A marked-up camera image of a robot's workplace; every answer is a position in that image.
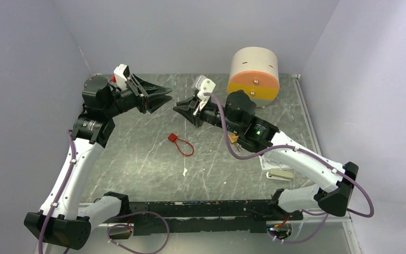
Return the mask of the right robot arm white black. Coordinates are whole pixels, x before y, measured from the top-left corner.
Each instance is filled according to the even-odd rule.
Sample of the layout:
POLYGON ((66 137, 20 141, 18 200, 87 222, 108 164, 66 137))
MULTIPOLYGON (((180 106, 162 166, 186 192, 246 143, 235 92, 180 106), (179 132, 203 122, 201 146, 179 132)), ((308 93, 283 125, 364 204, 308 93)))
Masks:
POLYGON ((273 218, 281 220, 289 213, 314 208, 338 217, 346 214, 356 187, 356 164, 331 161, 291 140, 277 126, 255 116, 256 105, 242 90, 230 93, 224 106, 214 94, 206 93, 205 98, 208 102, 202 109, 198 109, 202 100, 194 95, 177 102, 173 110, 196 127, 209 123, 222 128, 234 158, 268 157, 314 182, 309 187, 276 191, 269 206, 273 218))

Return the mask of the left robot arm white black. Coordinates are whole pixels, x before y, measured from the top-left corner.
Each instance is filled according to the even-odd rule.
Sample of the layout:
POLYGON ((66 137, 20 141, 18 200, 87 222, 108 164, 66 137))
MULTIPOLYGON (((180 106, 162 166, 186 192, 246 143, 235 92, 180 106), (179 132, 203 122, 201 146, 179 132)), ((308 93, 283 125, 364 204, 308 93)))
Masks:
POLYGON ((91 232, 113 218, 124 222, 131 209, 127 195, 108 192, 83 208, 80 198, 91 170, 103 153, 114 118, 132 109, 153 113, 171 100, 171 89, 123 75, 121 82, 96 75, 84 83, 82 112, 68 131, 69 150, 56 183, 37 212, 29 212, 25 227, 37 238, 37 253, 49 244, 79 250, 91 232))

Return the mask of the brass padlock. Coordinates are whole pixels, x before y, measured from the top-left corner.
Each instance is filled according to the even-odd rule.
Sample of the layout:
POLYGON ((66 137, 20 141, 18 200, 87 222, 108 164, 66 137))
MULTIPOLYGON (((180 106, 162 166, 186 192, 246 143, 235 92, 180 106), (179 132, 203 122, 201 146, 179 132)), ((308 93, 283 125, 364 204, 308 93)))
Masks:
POLYGON ((232 144, 234 144, 234 143, 237 143, 237 142, 238 142, 239 136, 236 135, 236 134, 234 134, 234 133, 231 133, 231 134, 228 135, 228 138, 229 138, 230 142, 231 142, 232 144))

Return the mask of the red cable lock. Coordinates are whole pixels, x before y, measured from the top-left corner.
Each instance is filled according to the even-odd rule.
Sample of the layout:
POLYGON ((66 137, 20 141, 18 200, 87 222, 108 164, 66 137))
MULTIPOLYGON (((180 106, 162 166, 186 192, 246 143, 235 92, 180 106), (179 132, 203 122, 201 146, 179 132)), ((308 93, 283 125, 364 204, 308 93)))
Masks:
POLYGON ((190 142, 179 138, 174 133, 169 134, 168 140, 172 142, 177 150, 185 157, 190 157, 195 153, 195 148, 190 142))

